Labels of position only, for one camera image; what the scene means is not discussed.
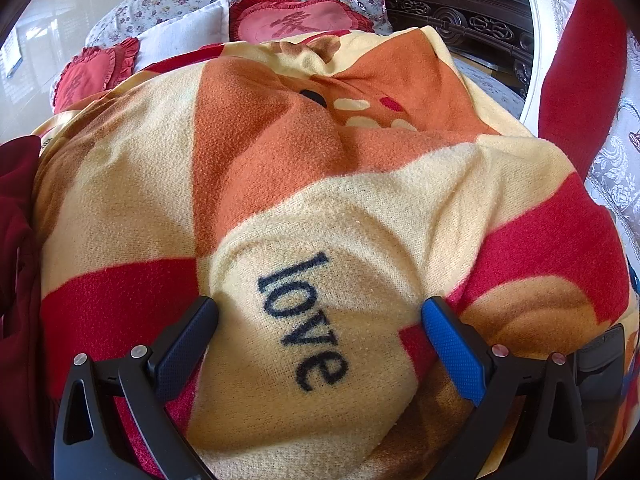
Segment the red heart cushion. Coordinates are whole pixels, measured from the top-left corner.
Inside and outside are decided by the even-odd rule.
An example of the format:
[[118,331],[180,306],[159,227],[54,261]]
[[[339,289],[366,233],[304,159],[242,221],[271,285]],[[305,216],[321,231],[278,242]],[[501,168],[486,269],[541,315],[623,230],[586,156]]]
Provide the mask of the red heart cushion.
[[134,73],[140,41],[128,37],[113,47],[83,48],[63,68],[53,86],[55,114],[94,94],[114,89]]
[[316,32],[362,30],[372,22],[338,0],[240,0],[229,11],[232,41],[250,44]]

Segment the patchwork love fleece blanket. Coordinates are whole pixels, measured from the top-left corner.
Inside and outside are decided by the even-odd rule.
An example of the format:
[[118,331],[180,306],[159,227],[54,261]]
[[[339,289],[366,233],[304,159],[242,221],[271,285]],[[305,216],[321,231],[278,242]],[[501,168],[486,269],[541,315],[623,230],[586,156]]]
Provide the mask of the patchwork love fleece blanket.
[[168,413],[221,479],[416,479],[472,405],[420,326],[444,298],[618,393],[638,299],[608,211],[434,29],[235,42],[53,118],[34,184],[44,391],[220,324]]

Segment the white pillow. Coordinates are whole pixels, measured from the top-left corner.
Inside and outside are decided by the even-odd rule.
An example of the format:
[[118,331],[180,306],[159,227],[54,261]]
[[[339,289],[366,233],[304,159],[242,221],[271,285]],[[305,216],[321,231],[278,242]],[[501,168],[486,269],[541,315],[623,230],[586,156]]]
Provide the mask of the white pillow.
[[201,9],[157,24],[138,36],[134,70],[166,58],[229,41],[229,0],[216,0]]

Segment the white chair with red cloth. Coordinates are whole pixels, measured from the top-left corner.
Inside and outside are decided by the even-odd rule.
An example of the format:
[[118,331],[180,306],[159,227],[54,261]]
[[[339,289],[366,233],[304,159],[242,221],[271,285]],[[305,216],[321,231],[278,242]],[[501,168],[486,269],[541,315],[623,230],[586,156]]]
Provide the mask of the white chair with red cloth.
[[612,0],[529,0],[534,73],[522,121],[618,228],[639,239],[639,43]]

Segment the red heart cushion left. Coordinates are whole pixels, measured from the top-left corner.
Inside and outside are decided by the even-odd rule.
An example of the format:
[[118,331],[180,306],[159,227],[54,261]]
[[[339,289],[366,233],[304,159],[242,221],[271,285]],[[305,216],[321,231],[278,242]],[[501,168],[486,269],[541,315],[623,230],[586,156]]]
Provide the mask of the red heart cushion left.
[[63,68],[53,86],[55,114],[94,94],[114,89],[134,73],[140,41],[128,37],[113,47],[83,48]]

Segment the maroon fleece garment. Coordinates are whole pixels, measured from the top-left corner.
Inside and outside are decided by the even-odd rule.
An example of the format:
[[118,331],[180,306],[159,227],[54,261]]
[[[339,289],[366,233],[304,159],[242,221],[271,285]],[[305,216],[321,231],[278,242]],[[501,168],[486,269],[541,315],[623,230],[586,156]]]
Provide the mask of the maroon fleece garment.
[[1,145],[1,475],[47,478],[51,436],[40,354],[40,259],[32,187],[40,139]]

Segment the dark carved wooden headboard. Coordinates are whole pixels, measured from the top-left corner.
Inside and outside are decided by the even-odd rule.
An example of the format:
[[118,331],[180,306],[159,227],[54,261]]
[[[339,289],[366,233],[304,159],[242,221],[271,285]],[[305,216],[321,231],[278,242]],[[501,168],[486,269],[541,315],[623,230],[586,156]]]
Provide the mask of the dark carved wooden headboard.
[[385,0],[385,5],[396,32],[431,26],[451,52],[527,96],[535,47],[529,0]]

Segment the red heart cushion right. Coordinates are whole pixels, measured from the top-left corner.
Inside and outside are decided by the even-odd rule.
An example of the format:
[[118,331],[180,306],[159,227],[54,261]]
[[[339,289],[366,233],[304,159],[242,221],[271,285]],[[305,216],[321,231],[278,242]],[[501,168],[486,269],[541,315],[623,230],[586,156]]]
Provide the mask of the red heart cushion right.
[[362,30],[372,22],[338,0],[240,0],[229,11],[232,41],[250,44],[316,32]]

